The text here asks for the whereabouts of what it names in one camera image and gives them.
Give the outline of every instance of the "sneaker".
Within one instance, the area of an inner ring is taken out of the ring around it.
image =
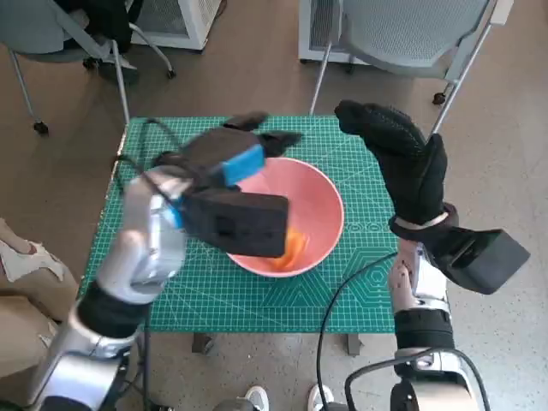
[[[335,397],[327,385],[324,385],[325,400],[327,403],[334,402]],[[322,397],[319,394],[319,385],[314,385],[308,395],[308,408],[307,411],[319,411],[324,404],[322,403]]]
[[[257,411],[270,411],[268,395],[263,387],[255,385],[247,390],[245,398],[253,404]]]

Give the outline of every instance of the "green cutting mat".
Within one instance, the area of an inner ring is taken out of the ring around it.
[[[180,141],[218,125],[224,117],[163,118]],[[164,132],[144,119],[128,127],[123,152],[151,160],[174,147]],[[302,142],[287,156],[313,164],[337,186],[345,209],[344,231],[333,253],[318,267],[292,278],[264,278],[235,265],[226,254],[199,241],[188,244],[182,271],[171,279],[152,310],[154,331],[317,332],[325,308],[341,281],[367,262],[396,249],[387,220],[392,204],[373,155],[358,137],[341,133],[334,116],[272,117],[261,129],[294,130]],[[120,168],[127,182],[134,172]],[[87,286],[121,225],[122,201],[111,183],[86,269]],[[392,332],[386,285],[391,260],[354,281],[339,298],[328,331]]]

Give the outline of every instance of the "chair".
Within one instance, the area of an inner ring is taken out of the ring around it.
[[[447,81],[436,133],[493,25],[504,25],[513,0],[333,0],[333,18],[310,115],[331,48],[379,69]]]
[[[68,14],[53,0],[0,0],[0,42],[8,47],[28,112],[34,120],[34,130],[40,135],[48,134],[49,130],[33,109],[17,54],[43,63],[114,63],[124,120],[126,124],[129,123],[128,100],[122,74],[122,62],[125,60],[120,57],[115,40],[100,35],[91,36],[84,29],[86,23],[87,17],[82,10]],[[175,77],[175,71],[165,54],[135,24],[130,23],[129,26],[164,61],[168,78]],[[73,39],[77,46],[65,48],[65,41],[69,39]]]

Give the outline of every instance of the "orange object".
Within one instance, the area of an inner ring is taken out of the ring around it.
[[[287,270],[299,258],[306,246],[307,236],[289,227],[285,237],[285,254],[282,257],[268,259],[268,262],[277,270]]]

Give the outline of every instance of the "pink bowl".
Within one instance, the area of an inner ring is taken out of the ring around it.
[[[343,232],[343,201],[320,170],[292,158],[268,158],[258,174],[239,186],[248,193],[287,197],[289,227],[307,236],[304,251],[286,270],[277,271],[261,257],[229,254],[240,267],[265,277],[292,277],[318,265],[333,251]]]

